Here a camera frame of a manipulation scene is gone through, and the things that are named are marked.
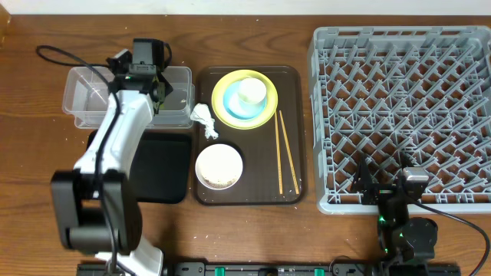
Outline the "yellow green wrapper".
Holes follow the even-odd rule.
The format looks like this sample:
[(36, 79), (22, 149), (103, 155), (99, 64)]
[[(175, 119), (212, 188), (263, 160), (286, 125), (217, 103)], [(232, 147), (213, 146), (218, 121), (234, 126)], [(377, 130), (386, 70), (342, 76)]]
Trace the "yellow green wrapper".
[(165, 96), (166, 96), (165, 92), (166, 92), (165, 84), (159, 82), (157, 85), (157, 110), (160, 109), (161, 105), (165, 101)]

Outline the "white cup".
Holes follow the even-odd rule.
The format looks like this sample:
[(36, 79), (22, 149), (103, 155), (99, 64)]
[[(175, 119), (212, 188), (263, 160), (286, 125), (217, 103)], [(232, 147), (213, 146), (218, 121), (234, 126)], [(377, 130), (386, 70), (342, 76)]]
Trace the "white cup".
[(266, 98), (266, 85), (259, 79), (248, 77), (239, 82), (239, 103), (245, 107), (262, 106)]

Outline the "white bowl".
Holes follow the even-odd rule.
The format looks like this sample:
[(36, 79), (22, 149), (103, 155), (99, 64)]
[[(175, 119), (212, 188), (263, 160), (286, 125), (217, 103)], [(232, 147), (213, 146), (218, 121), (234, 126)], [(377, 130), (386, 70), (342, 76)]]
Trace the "white bowl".
[(195, 174), (199, 182), (211, 190), (234, 186), (243, 171), (239, 152), (226, 144), (213, 144), (203, 149), (196, 159)]

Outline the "white tissue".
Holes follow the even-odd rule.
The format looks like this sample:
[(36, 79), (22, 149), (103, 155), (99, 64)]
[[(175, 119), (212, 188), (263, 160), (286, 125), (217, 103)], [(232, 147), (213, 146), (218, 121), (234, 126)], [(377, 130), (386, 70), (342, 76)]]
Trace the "white tissue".
[(212, 118), (209, 107), (206, 104), (198, 103), (193, 108), (190, 119), (201, 123), (205, 127), (205, 137), (207, 139), (212, 138), (216, 140), (219, 137), (214, 127), (215, 120)]

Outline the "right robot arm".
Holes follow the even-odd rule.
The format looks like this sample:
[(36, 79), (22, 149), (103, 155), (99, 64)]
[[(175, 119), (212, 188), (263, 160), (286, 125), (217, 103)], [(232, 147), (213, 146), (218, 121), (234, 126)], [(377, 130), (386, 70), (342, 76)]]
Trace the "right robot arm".
[(417, 204), (429, 176), (425, 169), (402, 159), (402, 169), (391, 184), (374, 180), (362, 157), (351, 190), (362, 194), (361, 203), (378, 210), (377, 235), (385, 256), (365, 269), (366, 275), (428, 275), (427, 262), (435, 257), (438, 227), (429, 218), (409, 215), (408, 206)]

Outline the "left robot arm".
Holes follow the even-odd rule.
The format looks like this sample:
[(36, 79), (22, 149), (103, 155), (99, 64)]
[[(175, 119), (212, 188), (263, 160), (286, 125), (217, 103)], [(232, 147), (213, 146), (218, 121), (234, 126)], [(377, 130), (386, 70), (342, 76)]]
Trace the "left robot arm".
[(57, 171), (51, 194), (61, 244), (94, 253), (106, 275), (161, 275), (163, 252), (143, 236), (130, 169), (147, 125), (166, 96), (162, 70), (130, 64), (107, 85), (104, 119), (70, 171)]

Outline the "light blue bowl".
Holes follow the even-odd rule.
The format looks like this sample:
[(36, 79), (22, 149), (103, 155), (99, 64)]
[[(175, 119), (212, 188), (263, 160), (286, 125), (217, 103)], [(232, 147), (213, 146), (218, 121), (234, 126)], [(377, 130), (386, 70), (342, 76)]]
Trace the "light blue bowl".
[(238, 89), (240, 80), (230, 84), (226, 88), (225, 95), (223, 97), (223, 105), (228, 113), (233, 117), (241, 120), (249, 120), (257, 117), (264, 109), (265, 102), (262, 106), (245, 107), (239, 103)]

